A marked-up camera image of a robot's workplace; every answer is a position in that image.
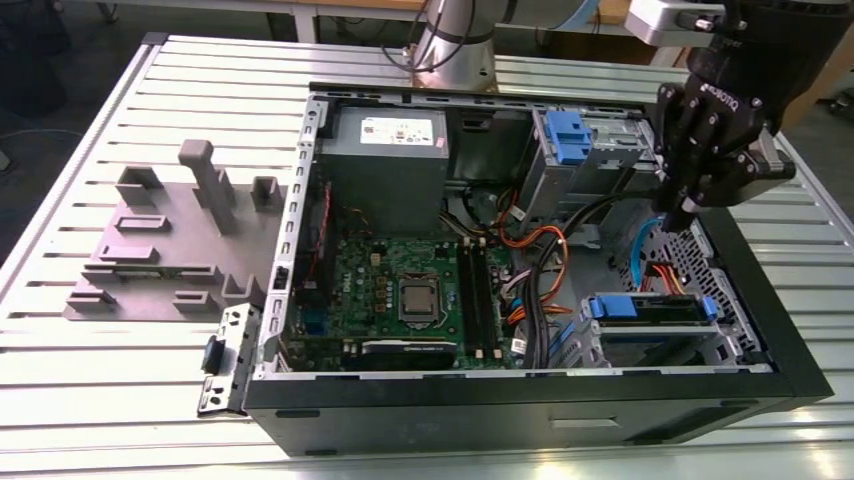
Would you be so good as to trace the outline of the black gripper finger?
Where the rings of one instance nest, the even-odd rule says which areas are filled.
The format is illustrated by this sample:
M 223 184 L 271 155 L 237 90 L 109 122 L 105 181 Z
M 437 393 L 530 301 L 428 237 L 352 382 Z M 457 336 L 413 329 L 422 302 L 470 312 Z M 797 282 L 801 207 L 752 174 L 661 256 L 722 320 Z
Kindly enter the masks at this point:
M 666 208 L 666 230 L 686 230 L 701 212 L 736 206 L 792 180 L 796 163 L 777 148 L 764 128 L 748 147 L 693 167 L 693 177 L 678 180 L 676 200 Z
M 705 83 L 665 83 L 653 115 L 654 151 L 662 157 L 664 180 L 654 208 L 666 213 L 682 176 L 693 167 L 745 148 L 765 124 L 764 104 Z

